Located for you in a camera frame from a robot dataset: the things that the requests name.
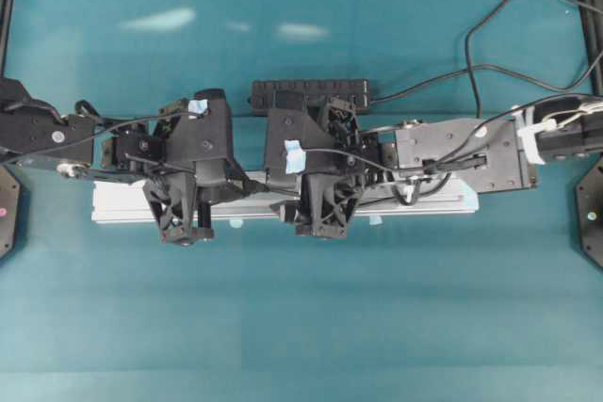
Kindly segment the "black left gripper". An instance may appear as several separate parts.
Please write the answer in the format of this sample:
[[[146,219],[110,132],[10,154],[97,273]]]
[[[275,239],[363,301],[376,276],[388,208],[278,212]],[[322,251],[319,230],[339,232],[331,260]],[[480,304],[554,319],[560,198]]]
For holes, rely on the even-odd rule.
[[[194,163],[194,134],[208,113],[207,100],[181,100],[160,111],[153,131],[146,121],[126,122],[112,138],[112,166],[146,178],[143,195],[165,243],[188,246],[214,238]]]

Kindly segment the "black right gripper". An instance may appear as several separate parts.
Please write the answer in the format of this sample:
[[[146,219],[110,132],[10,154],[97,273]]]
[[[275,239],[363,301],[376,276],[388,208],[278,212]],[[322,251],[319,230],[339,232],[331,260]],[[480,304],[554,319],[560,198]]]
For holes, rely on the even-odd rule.
[[[305,150],[311,157],[325,157],[326,167],[297,176],[293,187],[299,198],[276,207],[281,220],[292,224],[297,236],[345,238],[365,192],[392,179],[377,135],[364,134],[355,105],[341,99],[309,108],[279,96],[272,108],[307,111],[334,140],[329,148]]]

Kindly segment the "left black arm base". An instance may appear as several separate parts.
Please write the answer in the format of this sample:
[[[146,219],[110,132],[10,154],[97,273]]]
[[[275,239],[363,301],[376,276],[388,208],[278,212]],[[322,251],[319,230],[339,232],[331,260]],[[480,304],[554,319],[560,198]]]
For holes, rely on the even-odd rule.
[[[21,186],[5,167],[1,167],[0,180],[0,252],[4,258],[14,245]]]

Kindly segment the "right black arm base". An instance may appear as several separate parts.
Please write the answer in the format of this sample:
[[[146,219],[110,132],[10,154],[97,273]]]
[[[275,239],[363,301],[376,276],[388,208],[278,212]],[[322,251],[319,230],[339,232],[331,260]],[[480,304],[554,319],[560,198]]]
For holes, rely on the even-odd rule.
[[[602,170],[602,158],[599,158],[575,188],[581,249],[599,268],[603,266]]]

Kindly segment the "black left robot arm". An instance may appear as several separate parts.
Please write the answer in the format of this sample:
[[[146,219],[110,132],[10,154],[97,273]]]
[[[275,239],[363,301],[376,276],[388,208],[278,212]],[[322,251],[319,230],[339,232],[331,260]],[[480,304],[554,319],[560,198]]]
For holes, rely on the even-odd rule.
[[[1,80],[1,162],[57,172],[66,179],[143,184],[162,241],[188,246],[211,240],[211,207],[201,201],[194,166],[170,157],[177,127],[206,114],[202,102],[181,99],[155,116],[113,119],[85,100],[70,115]]]

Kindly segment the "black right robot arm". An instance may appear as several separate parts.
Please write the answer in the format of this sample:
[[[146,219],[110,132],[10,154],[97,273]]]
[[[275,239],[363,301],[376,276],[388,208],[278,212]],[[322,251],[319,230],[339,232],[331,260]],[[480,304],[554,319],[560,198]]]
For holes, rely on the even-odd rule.
[[[293,95],[268,113],[264,168],[298,197],[275,210],[300,236],[341,239],[362,209],[410,210],[460,183],[476,194],[533,188],[562,155],[600,151],[602,100],[545,97],[488,119],[403,121],[365,129],[352,104]]]

